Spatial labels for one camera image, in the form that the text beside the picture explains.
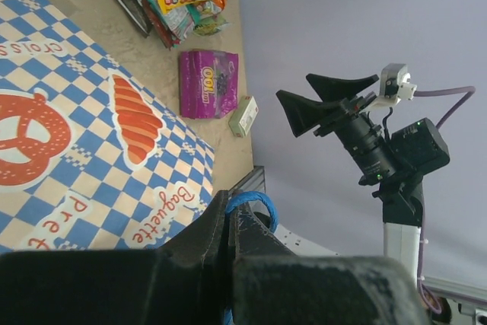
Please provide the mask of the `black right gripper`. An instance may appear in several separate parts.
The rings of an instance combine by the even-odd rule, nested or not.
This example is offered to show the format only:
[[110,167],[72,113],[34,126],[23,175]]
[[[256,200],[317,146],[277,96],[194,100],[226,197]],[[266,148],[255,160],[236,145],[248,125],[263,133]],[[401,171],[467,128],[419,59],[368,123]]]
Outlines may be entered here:
[[334,133],[355,161],[384,158],[380,127],[367,118],[365,111],[376,95],[356,96],[378,82],[379,76],[348,80],[308,74],[306,80],[322,101],[288,91],[276,93],[294,137],[309,131],[316,137]]

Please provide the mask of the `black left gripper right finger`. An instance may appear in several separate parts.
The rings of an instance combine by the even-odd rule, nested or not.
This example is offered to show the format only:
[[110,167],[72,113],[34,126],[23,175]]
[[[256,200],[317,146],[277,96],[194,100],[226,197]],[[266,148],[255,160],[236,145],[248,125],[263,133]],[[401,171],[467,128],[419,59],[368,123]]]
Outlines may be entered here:
[[279,222],[272,200],[245,192],[228,214],[259,200],[269,225],[259,225],[253,253],[236,246],[232,271],[235,324],[428,324],[405,269],[385,256],[297,256],[274,237]]

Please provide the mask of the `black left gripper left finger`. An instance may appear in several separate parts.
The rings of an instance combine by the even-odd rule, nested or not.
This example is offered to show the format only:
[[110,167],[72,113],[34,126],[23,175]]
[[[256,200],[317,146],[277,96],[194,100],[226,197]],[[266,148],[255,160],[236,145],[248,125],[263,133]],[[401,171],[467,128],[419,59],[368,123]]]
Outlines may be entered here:
[[3,324],[222,324],[228,192],[157,249],[1,257]]

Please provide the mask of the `purple snack bag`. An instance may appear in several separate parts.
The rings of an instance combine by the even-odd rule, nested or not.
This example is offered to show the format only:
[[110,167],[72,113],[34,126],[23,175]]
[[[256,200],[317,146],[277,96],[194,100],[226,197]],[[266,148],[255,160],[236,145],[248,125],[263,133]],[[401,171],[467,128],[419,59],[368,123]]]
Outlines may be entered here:
[[191,50],[179,55],[180,115],[220,119],[237,109],[239,55]]

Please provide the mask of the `small green snack packet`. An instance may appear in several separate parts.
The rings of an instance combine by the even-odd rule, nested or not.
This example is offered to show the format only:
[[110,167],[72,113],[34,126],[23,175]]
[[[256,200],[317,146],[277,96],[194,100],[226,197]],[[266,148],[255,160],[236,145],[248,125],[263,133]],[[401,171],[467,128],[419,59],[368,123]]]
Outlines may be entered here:
[[193,33],[201,37],[212,36],[222,32],[229,25],[230,23],[224,17],[215,15],[202,19],[201,22],[194,27]]

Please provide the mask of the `checkered paper snack bag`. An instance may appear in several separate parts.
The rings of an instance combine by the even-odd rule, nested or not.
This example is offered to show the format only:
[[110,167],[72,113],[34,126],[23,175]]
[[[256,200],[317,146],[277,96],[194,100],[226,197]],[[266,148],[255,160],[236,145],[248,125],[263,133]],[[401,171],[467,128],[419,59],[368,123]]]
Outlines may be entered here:
[[147,238],[159,192],[175,191],[183,205],[154,220],[162,244],[251,162],[226,119],[179,117],[176,55],[114,0],[1,0],[3,324],[138,323],[121,299],[137,286],[77,295],[59,256],[124,254]]

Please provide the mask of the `red snack packet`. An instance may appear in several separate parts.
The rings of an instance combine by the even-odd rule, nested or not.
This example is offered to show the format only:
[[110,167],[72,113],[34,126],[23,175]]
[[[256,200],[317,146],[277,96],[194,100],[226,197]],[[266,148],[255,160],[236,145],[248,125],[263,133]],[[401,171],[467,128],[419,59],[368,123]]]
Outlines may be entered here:
[[153,9],[148,0],[142,0],[142,7],[151,22],[156,34],[161,39],[162,43],[167,49],[173,49],[178,45],[178,41],[167,25],[160,19],[157,12]]

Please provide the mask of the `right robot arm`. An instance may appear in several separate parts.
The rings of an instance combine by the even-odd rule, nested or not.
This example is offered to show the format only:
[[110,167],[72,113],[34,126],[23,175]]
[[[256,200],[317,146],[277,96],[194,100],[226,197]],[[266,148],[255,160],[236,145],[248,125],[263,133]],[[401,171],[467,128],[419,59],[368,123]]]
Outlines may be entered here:
[[425,217],[422,181],[450,162],[450,154],[436,125],[423,118],[389,135],[374,123],[367,109],[378,100],[361,92],[379,81],[378,75],[340,79],[309,74],[319,100],[277,91],[291,131],[299,137],[333,133],[362,172],[359,185],[376,186],[373,197],[382,202],[384,255],[404,265],[414,282],[420,280],[422,227]]

